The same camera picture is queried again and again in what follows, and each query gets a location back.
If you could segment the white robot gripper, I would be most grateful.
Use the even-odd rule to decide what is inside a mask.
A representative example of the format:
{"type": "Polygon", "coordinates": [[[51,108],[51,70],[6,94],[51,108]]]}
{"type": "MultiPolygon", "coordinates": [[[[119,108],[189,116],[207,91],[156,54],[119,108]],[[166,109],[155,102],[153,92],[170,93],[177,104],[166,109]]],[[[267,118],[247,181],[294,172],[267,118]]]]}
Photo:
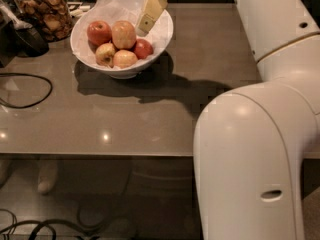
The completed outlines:
{"type": "Polygon", "coordinates": [[[144,0],[135,25],[136,34],[145,37],[167,7],[167,0],[144,0]]]}

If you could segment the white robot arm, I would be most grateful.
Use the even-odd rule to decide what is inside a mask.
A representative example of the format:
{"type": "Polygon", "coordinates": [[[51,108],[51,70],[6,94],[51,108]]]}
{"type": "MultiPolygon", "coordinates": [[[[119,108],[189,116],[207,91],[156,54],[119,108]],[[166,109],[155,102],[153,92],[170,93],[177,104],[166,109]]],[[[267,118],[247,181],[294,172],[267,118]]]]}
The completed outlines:
{"type": "Polygon", "coordinates": [[[234,0],[261,83],[201,112],[193,160],[204,240],[305,240],[300,175],[320,134],[319,27],[301,0],[234,0]]]}

